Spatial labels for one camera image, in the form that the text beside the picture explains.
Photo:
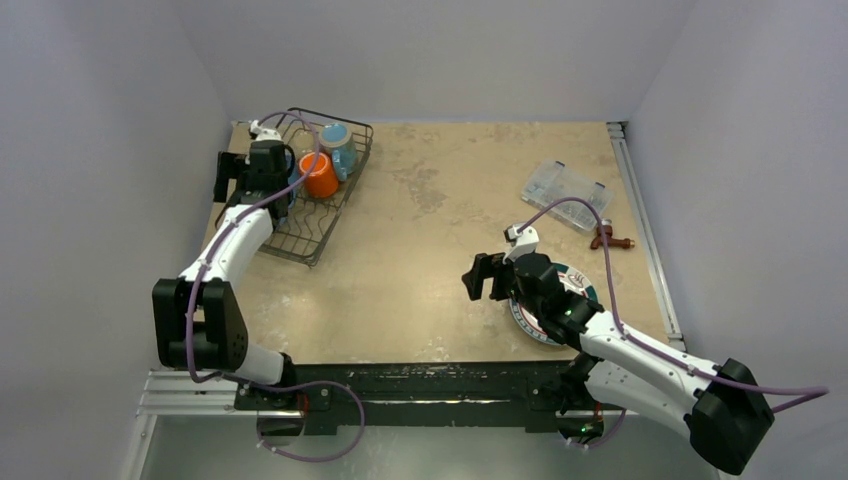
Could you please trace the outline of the blue plate with bamboo pattern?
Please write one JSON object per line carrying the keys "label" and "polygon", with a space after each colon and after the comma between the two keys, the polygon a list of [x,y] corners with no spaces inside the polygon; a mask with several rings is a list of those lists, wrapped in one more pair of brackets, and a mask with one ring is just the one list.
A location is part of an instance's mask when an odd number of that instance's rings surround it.
{"label": "blue plate with bamboo pattern", "polygon": [[288,208],[289,209],[292,209],[294,207],[295,203],[296,203],[296,199],[297,199],[297,196],[298,196],[298,193],[299,193],[299,190],[300,190],[300,184],[299,184],[300,178],[301,178],[301,174],[300,174],[299,168],[293,167],[292,171],[290,172],[289,178],[288,178],[288,183],[289,183],[289,186],[291,187],[291,189],[290,189],[290,191],[287,195]]}

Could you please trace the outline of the red translucent cup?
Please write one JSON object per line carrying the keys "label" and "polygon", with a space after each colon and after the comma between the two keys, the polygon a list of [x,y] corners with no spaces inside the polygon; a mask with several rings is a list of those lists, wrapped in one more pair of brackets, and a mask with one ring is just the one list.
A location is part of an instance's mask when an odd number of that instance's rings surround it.
{"label": "red translucent cup", "polygon": [[308,194],[314,198],[324,199],[333,196],[339,189],[332,161],[323,152],[305,154],[298,163],[298,169],[304,178],[304,186]]}

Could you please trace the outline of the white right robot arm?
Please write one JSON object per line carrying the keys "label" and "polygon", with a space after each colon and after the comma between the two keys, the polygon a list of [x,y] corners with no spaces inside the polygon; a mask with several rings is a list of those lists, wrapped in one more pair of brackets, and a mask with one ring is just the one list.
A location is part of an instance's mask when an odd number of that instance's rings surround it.
{"label": "white right robot arm", "polygon": [[751,370],[690,356],[627,325],[612,311],[568,289],[549,257],[529,253],[475,256],[461,277],[471,300],[491,280],[490,299],[512,300],[546,335],[578,351],[577,367],[561,392],[576,407],[592,400],[614,404],[667,426],[727,474],[741,474],[774,422]]}

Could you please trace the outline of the blue butterfly mug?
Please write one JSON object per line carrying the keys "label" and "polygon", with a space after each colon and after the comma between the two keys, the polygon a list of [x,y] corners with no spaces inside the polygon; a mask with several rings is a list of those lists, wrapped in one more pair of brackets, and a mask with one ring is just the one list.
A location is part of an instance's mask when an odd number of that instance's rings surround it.
{"label": "blue butterfly mug", "polygon": [[352,129],[342,123],[331,123],[321,130],[319,140],[322,151],[330,157],[337,179],[346,182],[358,163]]}

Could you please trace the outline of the striped rim white plate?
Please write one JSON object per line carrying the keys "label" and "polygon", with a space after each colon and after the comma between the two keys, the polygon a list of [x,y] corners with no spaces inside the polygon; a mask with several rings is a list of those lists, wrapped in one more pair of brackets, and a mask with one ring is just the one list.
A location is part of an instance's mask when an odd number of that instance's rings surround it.
{"label": "striped rim white plate", "polygon": [[[592,301],[599,301],[594,285],[580,270],[562,263],[554,263],[553,266],[566,290],[574,291]],[[514,321],[526,335],[541,344],[564,348],[564,345],[550,339],[539,326],[537,319],[517,301],[510,299],[508,305]]]}

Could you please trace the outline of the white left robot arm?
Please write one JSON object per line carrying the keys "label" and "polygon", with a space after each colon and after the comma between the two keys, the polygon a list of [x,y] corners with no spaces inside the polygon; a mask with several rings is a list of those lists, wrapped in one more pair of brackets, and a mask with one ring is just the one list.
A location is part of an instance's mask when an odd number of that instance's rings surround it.
{"label": "white left robot arm", "polygon": [[260,397],[275,409],[297,399],[293,361],[249,339],[234,289],[288,214],[295,170],[294,152],[281,140],[254,140],[245,154],[220,152],[213,200],[223,220],[195,262],[152,290],[162,365],[260,384]]}

